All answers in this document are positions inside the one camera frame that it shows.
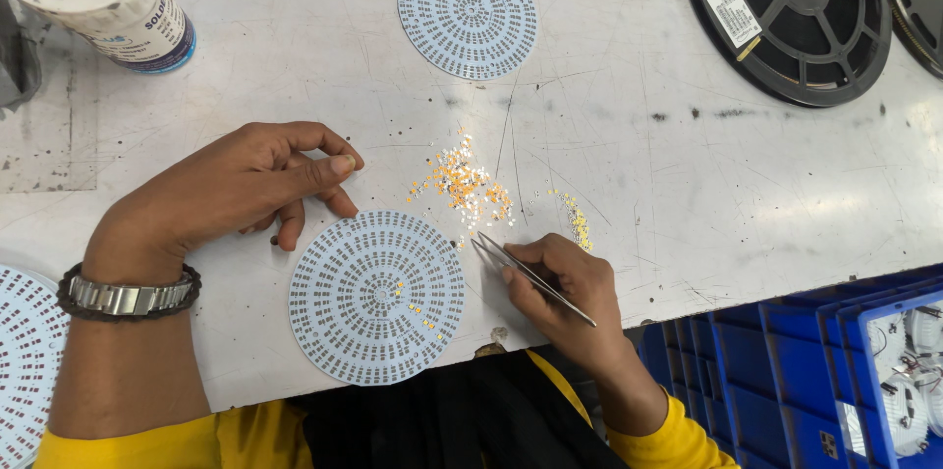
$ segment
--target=metal tweezers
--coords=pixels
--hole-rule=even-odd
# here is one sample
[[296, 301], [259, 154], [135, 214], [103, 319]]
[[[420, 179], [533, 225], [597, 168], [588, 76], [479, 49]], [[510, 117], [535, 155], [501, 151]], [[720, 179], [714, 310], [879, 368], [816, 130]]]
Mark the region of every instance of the metal tweezers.
[[511, 264], [510, 262], [507, 261], [507, 259], [503, 259], [503, 258], [501, 258], [501, 256], [499, 256], [498, 254], [492, 252], [488, 246], [484, 246], [484, 245], [482, 245], [481, 243], [479, 243], [478, 241], [476, 241], [475, 239], [472, 239], [471, 241], [472, 241], [476, 246], [478, 246], [479, 248], [481, 248], [482, 250], [484, 250], [489, 256], [491, 256], [492, 258], [494, 258], [494, 260], [496, 260], [496, 261], [498, 261], [499, 263], [501, 263], [501, 265], [514, 267], [514, 268], [517, 268], [518, 270], [520, 270], [520, 271], [522, 272], [522, 274], [524, 274], [525, 277], [526, 277], [527, 279], [529, 279], [530, 282], [533, 283], [534, 286], [535, 286], [537, 289], [539, 289], [540, 291], [542, 291], [544, 294], [549, 295], [551, 298], [555, 299], [556, 301], [562, 303], [564, 306], [566, 306], [567, 308], [569, 308], [570, 310], [572, 310], [572, 311], [575, 312], [576, 314], [579, 314], [579, 315], [580, 315], [580, 318], [583, 318], [583, 320], [584, 320], [587, 324], [590, 324], [590, 325], [593, 326], [594, 328], [596, 327], [596, 322], [594, 322], [592, 318], [586, 316], [585, 313], [584, 313], [582, 310], [579, 309], [579, 307], [577, 307], [577, 306], [573, 305], [572, 303], [570, 303], [570, 301], [568, 301], [567, 298], [563, 297], [563, 294], [560, 294], [560, 292], [554, 290], [553, 287], [551, 287], [550, 285], [548, 285], [543, 279], [540, 278], [540, 276], [538, 276], [537, 274], [535, 274], [534, 271], [532, 271], [531, 269], [527, 268], [527, 265], [525, 265], [524, 263], [520, 262], [517, 258], [515, 258], [514, 256], [512, 256], [511, 254], [508, 254], [506, 250], [504, 250], [503, 248], [501, 248], [501, 246], [498, 246], [497, 243], [495, 243], [494, 241], [491, 241], [491, 239], [489, 238], [489, 236], [485, 235], [484, 233], [482, 233], [482, 232], [480, 232], [480, 231], [478, 232], [478, 235], [482, 236], [482, 238], [484, 238], [486, 241], [488, 241], [489, 243], [491, 243], [492, 245], [494, 245], [494, 247], [497, 248], [505, 258], [510, 259], [511, 261], [513, 261], [514, 264]]

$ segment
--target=jar label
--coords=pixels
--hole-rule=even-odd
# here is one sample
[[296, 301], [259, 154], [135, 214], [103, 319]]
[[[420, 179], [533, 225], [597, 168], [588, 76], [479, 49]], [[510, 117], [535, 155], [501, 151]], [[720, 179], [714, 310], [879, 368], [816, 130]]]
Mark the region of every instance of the jar label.
[[79, 33], [129, 70], [157, 74], [175, 69], [194, 53], [194, 25], [173, 0], [158, 0], [151, 13], [121, 32]]

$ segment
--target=white workbench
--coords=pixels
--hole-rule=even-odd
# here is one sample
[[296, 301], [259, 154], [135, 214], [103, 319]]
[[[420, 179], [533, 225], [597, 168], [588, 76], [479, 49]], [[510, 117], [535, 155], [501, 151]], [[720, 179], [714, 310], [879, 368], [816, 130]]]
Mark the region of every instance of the white workbench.
[[[546, 192], [575, 195], [626, 327], [943, 260], [943, 83], [896, 39], [868, 93], [804, 110], [739, 77], [688, 0], [535, 0], [534, 52], [484, 83], [426, 62], [396, 0], [178, 1], [197, 50], [165, 77], [47, 33], [42, 90], [0, 116], [0, 261], [59, 276], [116, 199], [244, 123], [292, 120], [351, 137], [367, 163], [346, 183], [361, 210], [427, 212], [453, 238], [467, 231], [443, 197], [406, 197], [465, 126], [523, 211], [494, 237], [569, 235]], [[300, 246], [336, 220], [306, 210]], [[300, 250], [270, 246], [273, 231], [189, 259], [206, 284], [194, 334], [216, 411], [339, 385], [294, 342]], [[437, 365], [470, 359], [500, 328], [509, 349], [542, 342], [475, 252], [460, 257], [467, 306]]]

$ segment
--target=metal watch strap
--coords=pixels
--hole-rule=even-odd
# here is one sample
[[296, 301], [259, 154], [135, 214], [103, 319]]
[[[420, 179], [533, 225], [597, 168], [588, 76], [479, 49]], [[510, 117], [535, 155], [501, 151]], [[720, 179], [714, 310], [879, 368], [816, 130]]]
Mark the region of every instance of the metal watch strap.
[[75, 306], [115, 316], [143, 316], [179, 306], [194, 287], [186, 270], [177, 283], [160, 287], [134, 287], [92, 283], [81, 275], [72, 278], [69, 297]]

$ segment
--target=yellow shirt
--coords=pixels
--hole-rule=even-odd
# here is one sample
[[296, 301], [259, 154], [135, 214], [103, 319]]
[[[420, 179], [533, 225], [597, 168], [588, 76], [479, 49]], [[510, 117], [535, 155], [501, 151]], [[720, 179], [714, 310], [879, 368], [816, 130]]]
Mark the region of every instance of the yellow shirt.
[[[538, 368], [589, 423], [560, 372], [528, 351]], [[305, 413], [284, 400], [208, 415], [180, 425], [103, 440], [69, 440], [46, 430], [33, 469], [313, 469], [302, 434]], [[664, 425], [649, 436], [607, 429], [609, 446], [632, 469], [737, 467], [670, 397]]]

